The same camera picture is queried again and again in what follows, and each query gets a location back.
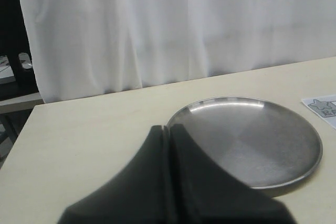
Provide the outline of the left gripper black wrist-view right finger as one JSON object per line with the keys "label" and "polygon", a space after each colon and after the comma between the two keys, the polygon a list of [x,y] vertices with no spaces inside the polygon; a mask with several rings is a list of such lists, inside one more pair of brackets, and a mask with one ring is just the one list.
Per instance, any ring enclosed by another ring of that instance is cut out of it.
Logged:
{"label": "left gripper black wrist-view right finger", "polygon": [[273,192],[252,189],[217,165],[185,127],[170,129],[170,172],[181,223],[296,223]]}

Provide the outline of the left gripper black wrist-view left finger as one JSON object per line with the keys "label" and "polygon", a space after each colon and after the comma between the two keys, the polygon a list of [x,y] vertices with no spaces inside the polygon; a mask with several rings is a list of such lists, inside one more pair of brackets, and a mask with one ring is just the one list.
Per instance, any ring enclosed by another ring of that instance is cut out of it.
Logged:
{"label": "left gripper black wrist-view left finger", "polygon": [[66,208],[59,223],[178,223],[175,203],[169,132],[156,125],[125,168]]}

